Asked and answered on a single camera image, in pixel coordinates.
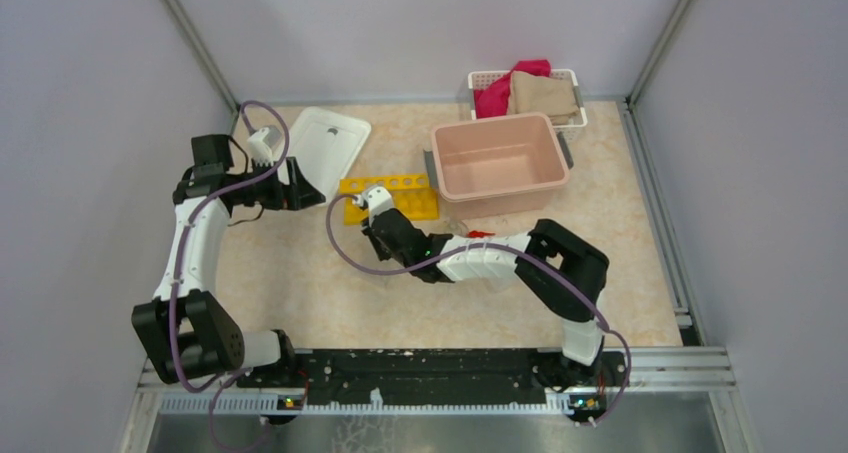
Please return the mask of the yellow test tube rack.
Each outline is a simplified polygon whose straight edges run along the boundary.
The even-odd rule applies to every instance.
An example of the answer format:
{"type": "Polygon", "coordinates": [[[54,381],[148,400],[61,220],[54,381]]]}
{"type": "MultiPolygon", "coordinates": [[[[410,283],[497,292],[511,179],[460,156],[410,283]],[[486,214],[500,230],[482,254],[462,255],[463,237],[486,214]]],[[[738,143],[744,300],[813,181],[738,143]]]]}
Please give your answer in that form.
{"type": "Polygon", "coordinates": [[[340,194],[361,194],[371,186],[387,189],[395,206],[412,221],[434,221],[440,218],[439,196],[430,187],[426,174],[389,175],[345,178],[339,181],[340,194]]]}

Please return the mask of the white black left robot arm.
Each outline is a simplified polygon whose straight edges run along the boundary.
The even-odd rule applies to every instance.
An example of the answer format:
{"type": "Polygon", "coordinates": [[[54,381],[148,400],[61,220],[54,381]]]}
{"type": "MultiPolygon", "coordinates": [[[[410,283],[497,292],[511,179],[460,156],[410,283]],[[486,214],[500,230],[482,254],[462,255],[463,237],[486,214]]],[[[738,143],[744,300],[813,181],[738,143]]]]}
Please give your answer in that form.
{"type": "Polygon", "coordinates": [[[226,230],[235,207],[299,211],[325,196],[288,154],[286,132],[263,127],[242,153],[246,168],[232,172],[235,141],[204,135],[191,141],[193,165],[172,194],[174,239],[162,280],[148,303],[134,307],[133,329],[159,379],[202,391],[197,378],[260,369],[277,387],[292,384],[300,361],[284,331],[246,333],[213,294],[226,230]]]}

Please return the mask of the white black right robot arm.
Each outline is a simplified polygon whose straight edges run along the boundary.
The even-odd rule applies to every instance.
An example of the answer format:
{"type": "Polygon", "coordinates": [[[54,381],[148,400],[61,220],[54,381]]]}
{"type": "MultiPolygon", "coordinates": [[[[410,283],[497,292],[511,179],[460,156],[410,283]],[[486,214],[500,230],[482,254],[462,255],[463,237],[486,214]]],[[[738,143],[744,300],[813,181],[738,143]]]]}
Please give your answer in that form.
{"type": "Polygon", "coordinates": [[[426,234],[390,208],[364,220],[362,233],[379,260],[394,260],[425,283],[521,282],[562,320],[567,379],[588,385],[601,373],[606,323],[597,302],[610,260],[556,221],[540,219],[527,233],[472,238],[426,234]]]}

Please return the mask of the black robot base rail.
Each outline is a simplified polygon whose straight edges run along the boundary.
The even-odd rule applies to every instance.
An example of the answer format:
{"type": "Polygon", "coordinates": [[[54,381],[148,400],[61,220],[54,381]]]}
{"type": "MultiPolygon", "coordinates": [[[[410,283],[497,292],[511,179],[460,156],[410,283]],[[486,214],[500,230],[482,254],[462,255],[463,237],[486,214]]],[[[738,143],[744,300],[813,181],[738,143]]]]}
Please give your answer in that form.
{"type": "Polygon", "coordinates": [[[554,349],[313,349],[296,352],[290,365],[258,367],[237,384],[300,389],[310,406],[525,406],[567,390],[609,393],[626,368],[619,351],[585,366],[554,349]]]}

